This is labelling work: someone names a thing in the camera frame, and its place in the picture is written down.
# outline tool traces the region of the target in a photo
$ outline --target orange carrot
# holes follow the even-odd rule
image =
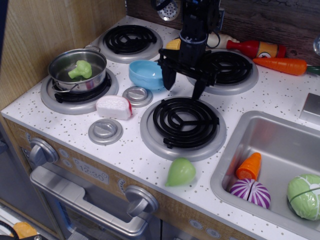
[[[292,75],[301,75],[307,70],[307,62],[302,59],[262,57],[254,58],[253,62],[266,68]]]
[[[261,168],[261,154],[253,153],[240,165],[236,170],[238,179],[254,179],[257,180]]]

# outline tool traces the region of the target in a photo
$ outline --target dark wooden backsplash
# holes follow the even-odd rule
[[[150,0],[127,0],[132,17],[181,29],[181,16],[162,20]],[[313,41],[320,35],[320,0],[221,0],[225,9],[221,33],[243,42],[259,40],[286,46],[288,58],[320,66]]]

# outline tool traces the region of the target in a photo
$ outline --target speckled white countertop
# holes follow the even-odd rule
[[[178,36],[178,31],[131,17],[123,19],[126,24],[150,27],[161,36],[164,46]],[[119,96],[133,83],[128,77],[128,64],[107,62],[119,82]],[[263,111],[300,125],[320,130],[320,126],[299,119],[308,93],[320,95],[320,77],[305,73],[292,76],[258,66],[258,83],[249,91],[238,95],[221,96],[203,93],[201,100],[214,106],[224,118],[227,137],[223,147],[213,156],[193,162],[196,177],[184,186],[165,187],[170,160],[151,152],[140,136],[140,120],[150,106],[133,108],[129,120],[118,120],[123,126],[122,138],[112,145],[97,145],[88,137],[92,123],[101,119],[97,112],[82,115],[65,115],[47,108],[40,96],[39,82],[20,98],[1,111],[2,115],[36,133],[77,151],[101,164],[119,171],[143,184],[154,188],[182,203],[221,221],[256,239],[300,240],[304,239],[284,228],[267,222],[251,213],[221,201],[210,187],[211,176],[242,114]],[[153,93],[155,103],[174,96],[190,97],[193,85],[184,75],[177,74],[173,88]]]

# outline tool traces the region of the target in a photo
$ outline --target stainless steel sink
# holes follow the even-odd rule
[[[252,153],[262,156],[257,181],[270,193],[269,209],[229,193],[238,180],[236,169]],[[320,131],[264,112],[250,111],[241,117],[211,177],[218,198],[311,240],[320,236],[320,220],[306,220],[288,207],[287,187],[295,176],[320,176]]]

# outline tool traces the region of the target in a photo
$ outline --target toy ketchup bottle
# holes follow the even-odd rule
[[[239,50],[243,55],[246,55],[251,59],[284,58],[286,55],[285,46],[257,40],[249,40],[239,43],[229,40],[226,43],[226,49]]]

